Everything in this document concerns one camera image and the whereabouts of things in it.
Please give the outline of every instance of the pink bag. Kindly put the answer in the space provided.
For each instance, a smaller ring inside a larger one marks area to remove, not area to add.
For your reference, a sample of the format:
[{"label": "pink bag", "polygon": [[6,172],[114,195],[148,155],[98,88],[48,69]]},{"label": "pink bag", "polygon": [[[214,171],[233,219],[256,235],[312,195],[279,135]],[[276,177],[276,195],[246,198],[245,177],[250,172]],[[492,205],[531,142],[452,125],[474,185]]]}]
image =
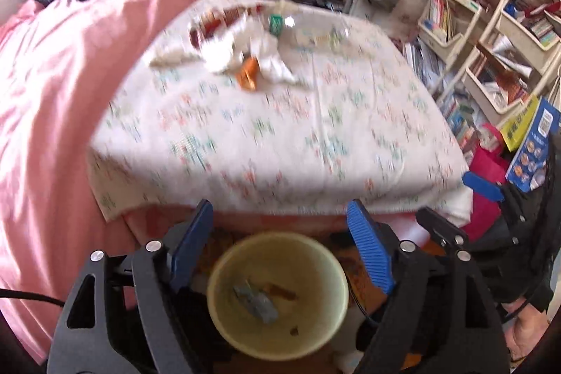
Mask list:
[{"label": "pink bag", "polygon": [[[493,134],[498,134],[500,136],[500,133],[494,127],[489,130],[491,130]],[[504,144],[502,137],[500,137],[500,140],[501,144]],[[504,176],[507,172],[509,162],[499,156],[502,150],[503,148],[500,147],[493,152],[489,152],[481,146],[478,146],[471,165],[469,166],[469,170],[487,181],[503,184],[506,181]],[[462,227],[462,229],[467,233],[471,241],[475,241],[489,230],[499,216],[500,208],[498,203],[492,202],[474,192],[471,220],[469,224]]]}]

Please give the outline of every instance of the silver screw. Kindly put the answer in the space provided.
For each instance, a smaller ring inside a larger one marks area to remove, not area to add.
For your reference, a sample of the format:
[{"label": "silver screw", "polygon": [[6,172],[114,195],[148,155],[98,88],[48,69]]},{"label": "silver screw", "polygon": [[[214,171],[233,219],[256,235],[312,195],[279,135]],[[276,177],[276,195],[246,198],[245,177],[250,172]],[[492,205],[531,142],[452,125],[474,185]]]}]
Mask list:
[{"label": "silver screw", "polygon": [[153,239],[152,241],[148,241],[146,245],[146,250],[148,252],[156,252],[159,251],[162,247],[162,243],[157,239]]},{"label": "silver screw", "polygon": [[103,251],[94,251],[90,255],[90,260],[92,262],[99,262],[103,258]]},{"label": "silver screw", "polygon": [[414,250],[416,250],[416,245],[413,241],[401,241],[399,244],[399,248],[403,251],[403,252],[413,252]]},{"label": "silver screw", "polygon": [[467,251],[458,251],[456,255],[462,262],[469,262],[471,260],[471,255]]}]

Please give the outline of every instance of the pink blanket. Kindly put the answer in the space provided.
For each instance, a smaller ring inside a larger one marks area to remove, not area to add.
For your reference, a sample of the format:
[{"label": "pink blanket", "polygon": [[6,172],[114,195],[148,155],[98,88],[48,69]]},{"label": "pink blanket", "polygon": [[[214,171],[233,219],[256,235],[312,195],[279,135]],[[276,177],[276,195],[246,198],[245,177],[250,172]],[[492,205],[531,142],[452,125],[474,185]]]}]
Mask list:
[{"label": "pink blanket", "polygon": [[[194,0],[30,0],[0,27],[0,287],[65,299],[88,255],[137,247],[107,224],[86,176],[86,148],[119,83]],[[60,309],[0,300],[37,360]]]}]

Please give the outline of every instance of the white patterned cloth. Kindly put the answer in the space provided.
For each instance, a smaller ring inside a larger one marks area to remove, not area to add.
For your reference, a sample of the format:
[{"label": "white patterned cloth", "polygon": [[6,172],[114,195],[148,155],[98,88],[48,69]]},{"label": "white patterned cloth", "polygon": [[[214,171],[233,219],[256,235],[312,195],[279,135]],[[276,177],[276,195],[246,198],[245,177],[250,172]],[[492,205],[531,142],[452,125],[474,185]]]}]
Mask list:
[{"label": "white patterned cloth", "polygon": [[[199,0],[152,43],[185,34],[211,8],[261,0]],[[198,61],[173,69],[140,59],[92,139],[90,183],[111,220],[148,203],[229,213],[372,213],[431,206],[466,223],[471,191],[462,152],[437,106],[375,25],[302,7],[314,23],[346,25],[347,55],[290,46],[282,59],[308,86],[258,81],[245,92]]]}]

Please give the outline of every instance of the blue gripper pad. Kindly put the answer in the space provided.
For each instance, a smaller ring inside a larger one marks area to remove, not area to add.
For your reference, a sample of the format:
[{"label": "blue gripper pad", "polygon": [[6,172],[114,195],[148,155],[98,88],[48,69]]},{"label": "blue gripper pad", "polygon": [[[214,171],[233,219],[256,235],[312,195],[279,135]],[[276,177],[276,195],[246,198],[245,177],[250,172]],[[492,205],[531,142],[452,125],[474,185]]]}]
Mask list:
[{"label": "blue gripper pad", "polygon": [[396,284],[392,276],[392,258],[378,238],[375,223],[359,200],[347,205],[347,225],[370,280],[389,295]]},{"label": "blue gripper pad", "polygon": [[212,205],[210,202],[202,200],[196,211],[191,225],[171,259],[169,286],[174,292],[178,292],[179,289],[191,282],[198,257],[201,255],[212,231]]},{"label": "blue gripper pad", "polygon": [[462,182],[474,192],[484,196],[487,200],[491,200],[492,202],[502,202],[504,200],[504,195],[500,190],[500,186],[477,176],[471,171],[464,173]]}]

